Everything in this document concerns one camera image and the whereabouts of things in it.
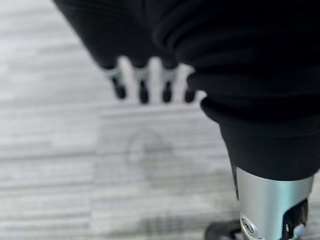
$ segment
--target screw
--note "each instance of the screw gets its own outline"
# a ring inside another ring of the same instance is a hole
[[[244,218],[242,218],[241,221],[242,221],[242,224],[243,224],[245,230],[246,230],[248,233],[250,233],[250,234],[254,234],[254,233],[255,233],[255,230],[253,229],[253,227],[251,226],[251,224],[250,224],[247,220],[245,220]]]

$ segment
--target gray carpet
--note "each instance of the gray carpet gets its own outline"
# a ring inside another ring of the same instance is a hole
[[[218,126],[183,103],[188,68],[162,104],[152,60],[140,106],[120,63],[122,102],[50,1],[1,1],[0,239],[201,240],[237,217]],[[319,215],[316,180],[305,239],[319,238]]]

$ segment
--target black fabric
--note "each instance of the black fabric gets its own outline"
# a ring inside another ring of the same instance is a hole
[[[318,1],[55,2],[101,66],[119,52],[150,56],[151,37],[193,66],[189,87],[207,93],[202,109],[220,124],[236,166],[282,180],[319,169]]]
[[[133,16],[124,0],[53,1],[101,67],[112,66],[122,55],[136,67],[143,67],[153,56],[177,64],[171,53],[152,42],[150,31]]]

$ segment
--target floor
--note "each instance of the floor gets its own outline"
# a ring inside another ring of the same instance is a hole
[[[183,103],[138,104],[123,58],[125,101],[49,0],[0,4],[0,240],[201,240],[238,203],[218,126]],[[320,179],[309,231],[320,231]]]

